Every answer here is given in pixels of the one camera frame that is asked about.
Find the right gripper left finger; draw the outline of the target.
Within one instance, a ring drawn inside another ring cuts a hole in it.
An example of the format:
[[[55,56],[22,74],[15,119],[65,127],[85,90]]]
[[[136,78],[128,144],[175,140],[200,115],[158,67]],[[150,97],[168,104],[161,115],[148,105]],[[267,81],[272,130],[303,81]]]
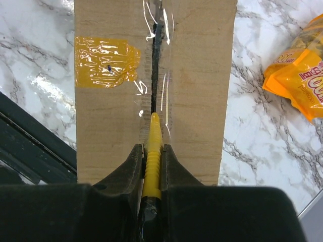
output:
[[[1,241],[130,241],[142,146],[100,182],[1,186]]]

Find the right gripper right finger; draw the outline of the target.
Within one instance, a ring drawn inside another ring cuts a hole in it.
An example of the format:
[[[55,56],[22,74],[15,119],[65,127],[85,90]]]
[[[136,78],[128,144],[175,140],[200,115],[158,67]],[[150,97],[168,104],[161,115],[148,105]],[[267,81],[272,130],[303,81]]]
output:
[[[165,241],[305,241],[291,200],[273,187],[206,186],[162,154]]]

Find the yellow utility knife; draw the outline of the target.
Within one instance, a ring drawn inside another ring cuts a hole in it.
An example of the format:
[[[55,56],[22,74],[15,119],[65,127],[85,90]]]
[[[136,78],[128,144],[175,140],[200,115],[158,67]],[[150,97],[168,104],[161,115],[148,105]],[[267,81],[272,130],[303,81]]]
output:
[[[160,217],[162,192],[160,190],[160,160],[163,137],[160,119],[156,112],[150,119],[146,146],[146,167],[142,198],[138,214],[138,240],[163,241],[162,219]]]

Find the brown cardboard express box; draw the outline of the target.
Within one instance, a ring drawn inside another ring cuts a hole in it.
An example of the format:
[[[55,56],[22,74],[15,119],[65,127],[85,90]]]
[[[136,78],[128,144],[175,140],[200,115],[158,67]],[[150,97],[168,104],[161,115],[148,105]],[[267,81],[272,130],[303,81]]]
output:
[[[218,183],[236,1],[75,1],[77,181],[146,145],[150,116],[200,182]]]

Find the orange snack bag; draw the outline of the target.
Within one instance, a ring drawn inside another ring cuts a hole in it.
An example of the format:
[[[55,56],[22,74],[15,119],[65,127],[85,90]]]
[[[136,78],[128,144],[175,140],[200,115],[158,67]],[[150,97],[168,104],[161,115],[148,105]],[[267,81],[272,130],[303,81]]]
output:
[[[268,66],[262,88],[289,99],[309,122],[322,118],[322,15]]]

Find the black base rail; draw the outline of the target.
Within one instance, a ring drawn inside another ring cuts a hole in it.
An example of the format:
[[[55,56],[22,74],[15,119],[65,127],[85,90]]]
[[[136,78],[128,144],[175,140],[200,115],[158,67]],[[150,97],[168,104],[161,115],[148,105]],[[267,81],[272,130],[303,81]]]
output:
[[[4,94],[1,161],[34,184],[77,181],[76,151]]]

